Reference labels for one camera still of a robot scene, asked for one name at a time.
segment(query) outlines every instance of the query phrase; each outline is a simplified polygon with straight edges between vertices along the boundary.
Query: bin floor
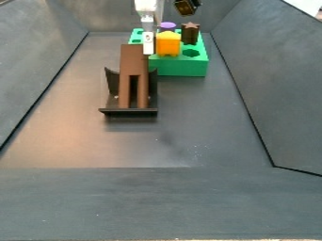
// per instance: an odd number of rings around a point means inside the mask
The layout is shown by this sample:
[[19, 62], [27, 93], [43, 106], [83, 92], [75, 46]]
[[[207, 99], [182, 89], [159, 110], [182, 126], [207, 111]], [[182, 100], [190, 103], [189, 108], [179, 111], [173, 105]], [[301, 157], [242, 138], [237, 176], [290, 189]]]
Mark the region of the bin floor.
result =
[[87, 37], [0, 153], [0, 240], [322, 238], [322, 179], [270, 166], [210, 35], [157, 118], [98, 111], [128, 37]]

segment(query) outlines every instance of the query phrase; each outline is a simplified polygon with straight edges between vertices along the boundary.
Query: small cube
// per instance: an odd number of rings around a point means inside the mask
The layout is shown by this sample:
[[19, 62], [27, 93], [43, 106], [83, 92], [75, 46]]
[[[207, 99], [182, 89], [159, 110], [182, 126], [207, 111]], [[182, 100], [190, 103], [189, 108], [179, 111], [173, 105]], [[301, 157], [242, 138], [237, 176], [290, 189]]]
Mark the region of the small cube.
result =
[[159, 56], [178, 56], [181, 53], [182, 35], [165, 31], [157, 35], [157, 54]]

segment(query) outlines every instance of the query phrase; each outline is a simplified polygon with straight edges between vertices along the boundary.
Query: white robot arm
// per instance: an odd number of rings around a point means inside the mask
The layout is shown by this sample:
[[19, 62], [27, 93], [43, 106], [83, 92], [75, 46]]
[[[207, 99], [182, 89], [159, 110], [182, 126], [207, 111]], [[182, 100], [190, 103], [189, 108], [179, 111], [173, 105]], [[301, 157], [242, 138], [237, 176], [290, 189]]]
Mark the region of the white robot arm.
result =
[[155, 23], [157, 25], [162, 23], [165, 0], [135, 0], [135, 4], [143, 27], [143, 53], [153, 55], [155, 52]]

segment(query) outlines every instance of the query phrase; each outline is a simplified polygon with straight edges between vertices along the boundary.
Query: toy block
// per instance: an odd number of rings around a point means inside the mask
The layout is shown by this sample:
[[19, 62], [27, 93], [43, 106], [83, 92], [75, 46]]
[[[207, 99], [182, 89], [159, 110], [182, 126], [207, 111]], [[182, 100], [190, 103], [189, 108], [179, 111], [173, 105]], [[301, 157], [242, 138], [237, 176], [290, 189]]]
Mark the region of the toy block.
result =
[[[130, 44], [143, 44], [142, 33], [142, 28], [134, 29]], [[159, 75], [206, 76], [209, 58], [202, 34], [198, 36], [197, 45], [185, 45], [181, 42], [181, 49], [181, 53], [175, 57], [151, 55], [149, 69], [158, 69]]]
[[193, 24], [189, 22], [187, 24], [182, 24], [182, 42], [183, 44], [197, 45], [198, 37], [199, 37], [199, 24]]
[[157, 34], [157, 54], [178, 56], [181, 52], [181, 34], [165, 31]]
[[161, 33], [165, 31], [175, 32], [177, 24], [171, 22], [162, 22], [161, 23]]
[[158, 70], [149, 72], [143, 45], [120, 45], [119, 73], [106, 68], [110, 95], [106, 115], [138, 116], [158, 113]]

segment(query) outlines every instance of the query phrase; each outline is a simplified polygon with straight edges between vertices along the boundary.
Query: green block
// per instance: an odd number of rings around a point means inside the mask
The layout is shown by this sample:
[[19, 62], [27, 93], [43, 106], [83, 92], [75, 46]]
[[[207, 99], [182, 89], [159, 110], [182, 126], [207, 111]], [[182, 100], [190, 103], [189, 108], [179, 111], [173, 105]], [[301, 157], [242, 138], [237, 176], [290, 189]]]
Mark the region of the green block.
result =
[[[130, 44], [143, 44], [142, 33], [142, 28], [134, 29], [128, 40]], [[149, 57], [149, 68], [158, 68], [159, 75], [206, 76], [209, 58], [202, 34], [199, 34], [197, 45], [182, 43], [181, 48], [181, 54], [175, 57], [151, 55]]]

